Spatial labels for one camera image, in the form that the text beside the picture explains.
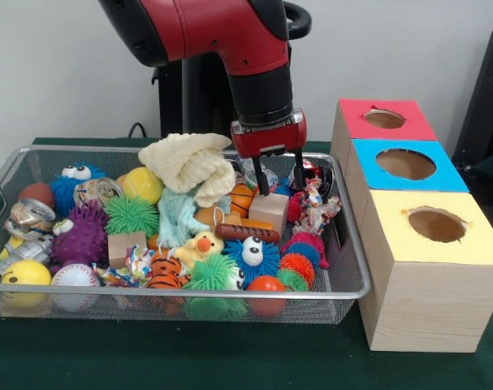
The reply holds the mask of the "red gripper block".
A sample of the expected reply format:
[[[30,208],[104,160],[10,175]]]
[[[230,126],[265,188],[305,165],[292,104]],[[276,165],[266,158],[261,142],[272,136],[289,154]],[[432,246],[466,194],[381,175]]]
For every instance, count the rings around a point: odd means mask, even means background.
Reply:
[[[262,168],[262,155],[294,153],[294,181],[292,187],[302,190],[305,187],[305,170],[302,150],[307,137],[307,123],[304,115],[290,115],[284,123],[264,128],[246,127],[239,121],[231,123],[231,139],[241,158],[251,158],[257,179],[258,192],[262,196],[270,194],[270,186]]]

